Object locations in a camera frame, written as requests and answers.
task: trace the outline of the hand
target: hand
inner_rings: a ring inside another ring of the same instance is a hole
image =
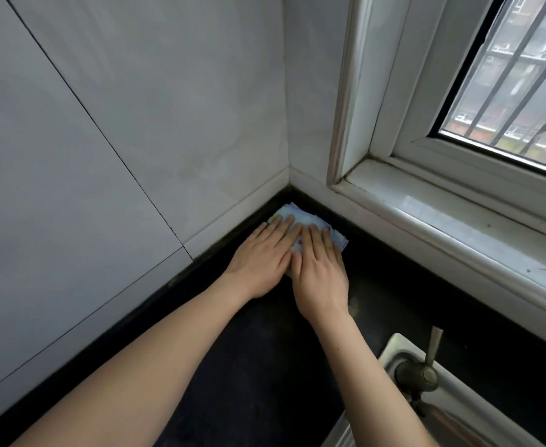
[[[290,248],[300,235],[302,225],[296,224],[285,235],[294,217],[288,216],[283,224],[281,220],[282,217],[277,216],[270,225],[262,223],[250,234],[221,276],[246,301],[268,293],[290,265]]]
[[[294,253],[294,296],[300,313],[316,328],[327,320],[348,314],[349,282],[341,251],[331,242],[328,229],[322,237],[316,225],[302,229],[302,254]]]

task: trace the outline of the finger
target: finger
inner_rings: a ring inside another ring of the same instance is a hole
[[[302,225],[298,223],[291,229],[290,232],[287,233],[287,235],[284,236],[284,238],[281,239],[281,241],[277,243],[277,248],[279,248],[281,251],[287,251],[294,245],[301,233]]]
[[[314,249],[312,248],[312,234],[308,227],[302,229],[302,255],[305,263],[315,259]]]
[[[291,255],[291,274],[294,279],[299,279],[302,273],[302,255],[295,252]]]
[[[283,217],[281,215],[274,217],[271,224],[269,224],[266,229],[260,233],[260,235],[256,238],[256,241],[264,241],[269,238],[269,235],[277,228],[282,219]]]
[[[322,242],[325,245],[325,250],[327,251],[327,257],[333,263],[337,263],[335,257],[335,249],[333,249],[333,242],[331,241],[331,233],[328,228],[322,229]]]
[[[283,255],[281,262],[279,263],[279,268],[283,270],[283,272],[285,273],[287,271],[287,267],[289,267],[290,265],[290,262],[291,262],[291,251],[287,251]]]
[[[341,250],[339,249],[339,245],[337,243],[333,243],[333,250],[335,251],[337,263],[339,264],[343,272],[347,275],[347,272],[345,271],[345,264],[343,263],[343,257],[341,256]]]
[[[316,260],[324,260],[327,258],[327,251],[325,251],[325,245],[322,242],[321,233],[318,231],[318,226],[313,224],[310,226],[310,232],[312,234],[312,248],[314,249],[314,256]]]
[[[294,216],[291,214],[287,218],[285,218],[285,221],[277,226],[277,228],[269,235],[268,241],[272,243],[273,246],[277,245],[279,240],[283,238],[283,236],[287,232],[287,229],[290,228],[293,222]]]
[[[266,222],[262,222],[256,229],[254,229],[254,232],[251,233],[250,235],[248,235],[248,238],[246,239],[246,241],[252,241],[254,240],[256,237],[258,237],[260,235],[260,233],[262,231],[264,231],[265,227],[267,226],[267,223]]]

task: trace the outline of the left hand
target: left hand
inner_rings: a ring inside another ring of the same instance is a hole
[[[279,283],[291,262],[290,248],[298,239],[302,226],[296,224],[287,233],[294,217],[290,215],[283,223],[281,220],[282,217],[277,216],[270,225],[262,223],[250,234],[221,276],[246,301],[268,293]]]

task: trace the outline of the black countertop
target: black countertop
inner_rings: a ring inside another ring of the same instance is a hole
[[[306,195],[286,190],[210,249],[169,288],[106,332],[0,417],[8,445],[63,395],[162,317],[204,290],[263,219],[286,202],[316,213],[349,239],[350,311],[379,355],[400,332],[546,445],[546,343]],[[157,446],[319,446],[343,411],[291,280],[249,302],[209,350]]]

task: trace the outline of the window sill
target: window sill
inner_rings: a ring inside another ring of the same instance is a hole
[[[546,315],[543,233],[373,160],[359,164],[332,189]]]

